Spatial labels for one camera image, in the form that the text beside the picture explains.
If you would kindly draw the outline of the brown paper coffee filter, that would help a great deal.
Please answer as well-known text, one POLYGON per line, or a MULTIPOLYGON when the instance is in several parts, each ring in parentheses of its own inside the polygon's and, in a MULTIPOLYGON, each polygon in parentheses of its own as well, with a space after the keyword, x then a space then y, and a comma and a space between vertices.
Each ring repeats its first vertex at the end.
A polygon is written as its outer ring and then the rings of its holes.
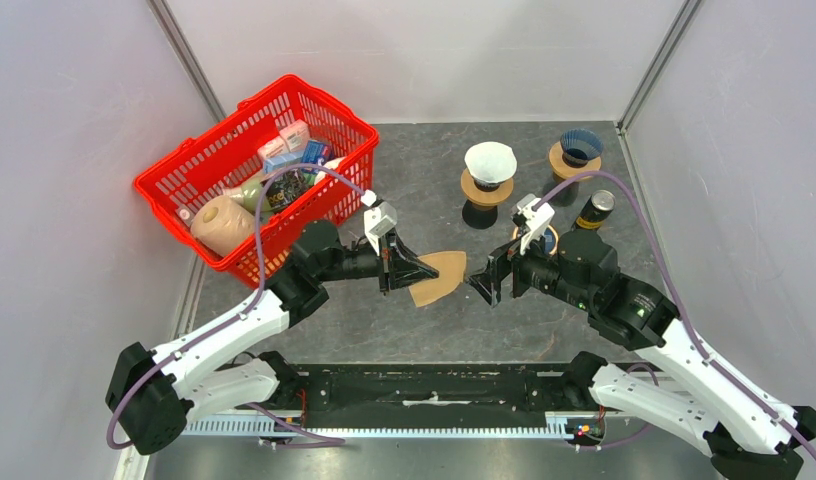
POLYGON ((409 292, 417 308, 428 306, 454 292, 463 282, 467 254, 465 251, 440 251, 421 255, 421 261, 435 268, 438 277, 420 281, 409 287, 409 292))

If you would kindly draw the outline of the wooden dripper ring holder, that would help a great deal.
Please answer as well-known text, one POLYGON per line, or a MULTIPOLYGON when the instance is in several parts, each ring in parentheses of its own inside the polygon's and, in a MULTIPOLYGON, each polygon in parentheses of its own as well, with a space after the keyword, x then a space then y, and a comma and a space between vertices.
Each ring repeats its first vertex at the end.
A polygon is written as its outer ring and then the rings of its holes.
POLYGON ((460 176, 460 187, 469 204, 479 210, 492 210, 503 204, 512 194, 514 179, 509 178, 504 182, 490 186, 480 186, 464 169, 460 176))

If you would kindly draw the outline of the white paper coffee filter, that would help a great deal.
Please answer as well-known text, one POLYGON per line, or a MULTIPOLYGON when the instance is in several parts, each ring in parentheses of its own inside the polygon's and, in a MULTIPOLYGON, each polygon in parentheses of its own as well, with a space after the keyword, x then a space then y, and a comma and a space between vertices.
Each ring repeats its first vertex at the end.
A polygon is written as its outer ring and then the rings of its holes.
POLYGON ((513 149, 495 141, 471 146, 464 155, 464 162, 474 180, 488 185, 511 179, 518 167, 513 149))

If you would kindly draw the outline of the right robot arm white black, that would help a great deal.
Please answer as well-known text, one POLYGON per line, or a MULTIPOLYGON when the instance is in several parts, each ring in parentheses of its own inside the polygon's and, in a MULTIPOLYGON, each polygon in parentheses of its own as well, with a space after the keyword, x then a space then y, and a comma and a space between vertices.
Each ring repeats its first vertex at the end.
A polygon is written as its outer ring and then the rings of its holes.
POLYGON ((794 479, 801 452, 816 437, 816 410, 780 402, 748 381, 689 332, 676 305, 654 286, 623 273, 616 250, 587 230, 563 234, 554 254, 518 240, 494 250, 467 281, 490 305, 501 285, 529 290, 585 312, 603 338, 660 368, 676 394, 632 377, 617 365, 579 353, 561 380, 572 408, 602 406, 632 414, 684 440, 728 479, 794 479))

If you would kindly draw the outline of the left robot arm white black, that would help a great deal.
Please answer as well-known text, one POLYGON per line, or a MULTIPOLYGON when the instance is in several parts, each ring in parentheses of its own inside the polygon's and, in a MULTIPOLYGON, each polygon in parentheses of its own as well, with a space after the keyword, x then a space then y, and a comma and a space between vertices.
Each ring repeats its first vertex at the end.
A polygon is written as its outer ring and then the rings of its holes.
POLYGON ((288 407, 298 393, 294 377, 263 359, 229 361, 311 316, 328 299, 326 281, 377 278, 387 293, 438 276, 394 229, 374 243, 344 246, 332 222, 309 223, 282 267, 236 307, 179 339, 120 352, 105 397, 113 414, 108 445, 151 455, 204 416, 265 401, 288 407))

